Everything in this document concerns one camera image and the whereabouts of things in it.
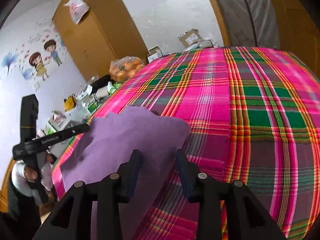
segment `plaid fabric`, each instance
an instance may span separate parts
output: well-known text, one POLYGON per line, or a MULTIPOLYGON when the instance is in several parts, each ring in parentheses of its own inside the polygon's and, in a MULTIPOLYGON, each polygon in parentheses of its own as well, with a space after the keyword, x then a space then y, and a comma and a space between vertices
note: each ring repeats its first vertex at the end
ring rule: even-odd
MULTIPOLYGON (((320 84, 294 55, 273 49, 204 49, 158 59, 122 85, 95 116, 127 104, 186 120, 189 160, 218 180, 245 182, 287 238, 302 239, 320 212, 320 84)), ((64 194, 60 164, 52 178, 64 194)), ((198 205, 173 167, 134 240, 194 239, 198 205)), ((223 239, 228 238, 222 207, 223 239)))

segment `cartoon girl sticker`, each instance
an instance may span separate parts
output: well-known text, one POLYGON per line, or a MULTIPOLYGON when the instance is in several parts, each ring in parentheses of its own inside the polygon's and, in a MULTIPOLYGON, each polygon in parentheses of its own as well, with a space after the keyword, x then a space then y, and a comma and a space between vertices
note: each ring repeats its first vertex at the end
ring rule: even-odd
POLYGON ((36 69, 36 76, 40 77, 42 76, 42 80, 44 81, 45 78, 48 78, 47 69, 44 67, 44 63, 42 62, 42 57, 40 52, 35 52, 31 55, 29 59, 29 63, 31 66, 33 66, 36 69))

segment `metal rivet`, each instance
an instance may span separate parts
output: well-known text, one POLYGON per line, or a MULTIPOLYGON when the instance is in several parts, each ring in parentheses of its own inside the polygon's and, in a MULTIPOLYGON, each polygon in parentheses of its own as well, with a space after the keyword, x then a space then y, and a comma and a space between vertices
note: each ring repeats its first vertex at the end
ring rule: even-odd
POLYGON ((83 181, 79 180, 79 181, 75 182, 74 185, 75 185, 75 187, 82 187, 83 181))
POLYGON ((110 174, 110 179, 118 179, 118 178, 119 178, 119 174, 118 173, 110 174))
POLYGON ((205 174, 204 172, 200 172, 200 173, 198 174, 198 178, 199 178, 199 179, 206 179, 207 177, 208 177, 208 175, 205 174))
POLYGON ((233 184, 235 184, 236 187, 242 187, 242 186, 243 186, 243 182, 240 181, 240 180, 235 180, 235 181, 233 182, 233 184))

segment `wooden cabinet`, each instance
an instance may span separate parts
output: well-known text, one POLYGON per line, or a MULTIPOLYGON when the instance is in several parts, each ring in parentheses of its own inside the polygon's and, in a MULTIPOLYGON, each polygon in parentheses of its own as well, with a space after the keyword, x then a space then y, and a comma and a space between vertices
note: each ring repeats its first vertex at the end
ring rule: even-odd
POLYGON ((280 49, 292 51, 320 77, 320 32, 299 0, 271 0, 279 28, 280 49))
POLYGON ((53 22, 86 80, 109 73, 110 62, 135 56, 147 63, 148 50, 122 0, 84 0, 89 12, 76 25, 61 0, 53 22))

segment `white plastic bag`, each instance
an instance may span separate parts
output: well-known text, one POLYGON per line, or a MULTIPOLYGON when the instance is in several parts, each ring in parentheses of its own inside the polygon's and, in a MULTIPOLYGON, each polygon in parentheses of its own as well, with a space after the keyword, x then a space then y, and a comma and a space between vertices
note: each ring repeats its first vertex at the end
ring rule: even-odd
POLYGON ((89 10, 89 6, 83 0, 69 0, 64 6, 68 6, 70 15, 75 24, 78 24, 84 14, 89 10))

